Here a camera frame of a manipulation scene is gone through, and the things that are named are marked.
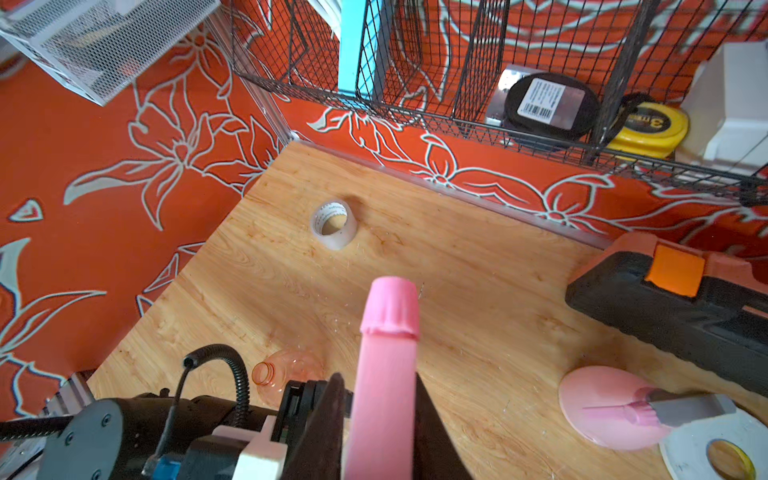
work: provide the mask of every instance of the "black wire basket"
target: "black wire basket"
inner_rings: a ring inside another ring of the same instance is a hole
[[[339,41],[309,2],[277,0],[269,15],[263,5],[235,0],[232,62],[267,91],[747,206],[768,204],[768,180],[759,174],[605,146],[626,93],[679,103],[699,63],[726,39],[768,37],[763,0],[366,0],[355,88],[343,92]],[[564,140],[484,121],[506,65],[588,85],[601,101],[591,131]]]

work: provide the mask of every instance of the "pink bottle cap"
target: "pink bottle cap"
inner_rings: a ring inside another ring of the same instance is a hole
[[[632,402],[627,405],[584,407],[584,414],[591,419],[627,420],[632,425],[659,426],[656,410],[648,402]]]
[[[360,324],[362,334],[407,334],[419,339],[419,291],[399,276],[373,280]]]

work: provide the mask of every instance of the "white box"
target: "white box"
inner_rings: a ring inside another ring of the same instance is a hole
[[[768,163],[768,41],[726,43],[680,106],[690,130],[675,160],[752,175]]]

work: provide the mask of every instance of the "wood grain surface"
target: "wood grain surface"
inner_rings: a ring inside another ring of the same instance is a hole
[[[309,230],[334,197],[359,220],[338,252]],[[571,429],[558,383],[579,366],[725,392],[768,421],[768,399],[569,309],[569,275],[598,253],[292,143],[88,383],[97,398],[173,389],[186,353],[228,343],[249,369],[278,349],[309,348],[352,388],[369,285],[399,275],[421,289],[419,372],[478,479],[669,478],[658,449],[613,452]],[[234,398],[231,373],[215,363],[190,375],[184,397]]]

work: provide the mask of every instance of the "pink lid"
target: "pink lid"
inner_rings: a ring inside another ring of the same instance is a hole
[[[362,334],[408,334],[419,338],[419,292],[399,276],[373,280],[360,324]]]
[[[591,419],[627,420],[632,425],[660,426],[656,411],[648,402],[627,405],[584,407],[584,415]]]
[[[650,419],[641,408],[656,387],[642,378],[609,366],[585,366],[568,373],[560,382],[560,408],[568,423],[592,442],[613,450],[638,450],[657,444],[672,428]],[[632,422],[624,414],[629,408]],[[595,415],[595,407],[610,407]]]

